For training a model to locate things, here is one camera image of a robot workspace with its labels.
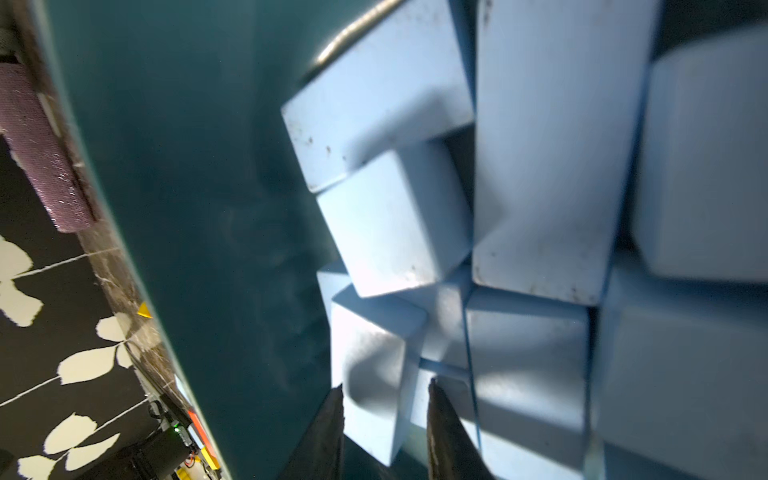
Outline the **light blue long block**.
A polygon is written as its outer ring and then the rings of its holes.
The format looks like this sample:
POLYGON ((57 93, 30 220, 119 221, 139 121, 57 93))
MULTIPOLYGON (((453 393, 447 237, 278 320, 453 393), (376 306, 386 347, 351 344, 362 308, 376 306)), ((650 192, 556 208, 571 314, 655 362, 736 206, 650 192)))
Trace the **light blue long block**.
POLYGON ((395 295, 331 303, 331 385, 343 392, 344 434, 390 466, 408 433, 428 314, 395 295))

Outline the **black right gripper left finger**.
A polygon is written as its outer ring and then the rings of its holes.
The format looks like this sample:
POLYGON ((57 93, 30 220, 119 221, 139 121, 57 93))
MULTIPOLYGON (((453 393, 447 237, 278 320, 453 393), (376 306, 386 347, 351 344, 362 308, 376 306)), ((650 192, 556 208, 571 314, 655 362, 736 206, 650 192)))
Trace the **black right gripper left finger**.
POLYGON ((278 479, 341 479, 344 456, 344 394, 331 388, 278 479))

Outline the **light blue slanted block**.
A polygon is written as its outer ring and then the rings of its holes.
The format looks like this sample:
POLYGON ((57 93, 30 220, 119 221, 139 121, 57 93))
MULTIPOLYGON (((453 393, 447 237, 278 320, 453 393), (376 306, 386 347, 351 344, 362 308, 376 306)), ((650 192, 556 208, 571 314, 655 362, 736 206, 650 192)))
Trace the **light blue slanted block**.
POLYGON ((654 62, 631 219, 656 275, 766 282, 766 23, 654 62))

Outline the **light blue corner block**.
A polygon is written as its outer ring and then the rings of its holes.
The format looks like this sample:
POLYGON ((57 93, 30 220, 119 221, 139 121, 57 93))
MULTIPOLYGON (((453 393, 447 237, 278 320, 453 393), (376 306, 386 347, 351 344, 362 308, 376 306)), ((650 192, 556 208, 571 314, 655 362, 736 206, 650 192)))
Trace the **light blue corner block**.
POLYGON ((767 475, 767 290, 673 280, 615 256, 591 422, 607 443, 702 479, 767 475))

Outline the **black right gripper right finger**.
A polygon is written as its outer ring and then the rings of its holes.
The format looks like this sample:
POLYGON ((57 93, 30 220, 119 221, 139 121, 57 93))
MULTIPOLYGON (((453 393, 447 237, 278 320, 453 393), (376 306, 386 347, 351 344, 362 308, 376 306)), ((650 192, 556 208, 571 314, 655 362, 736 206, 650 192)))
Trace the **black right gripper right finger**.
POLYGON ((427 451, 430 480, 493 480, 445 391, 433 379, 428 388, 427 451))

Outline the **lone light blue block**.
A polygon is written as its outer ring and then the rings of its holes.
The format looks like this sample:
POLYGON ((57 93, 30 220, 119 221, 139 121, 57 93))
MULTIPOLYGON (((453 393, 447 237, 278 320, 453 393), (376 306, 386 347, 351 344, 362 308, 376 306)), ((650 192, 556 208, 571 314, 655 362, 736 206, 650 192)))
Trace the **lone light blue block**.
POLYGON ((473 278, 585 306, 618 231, 658 1, 483 1, 473 278))

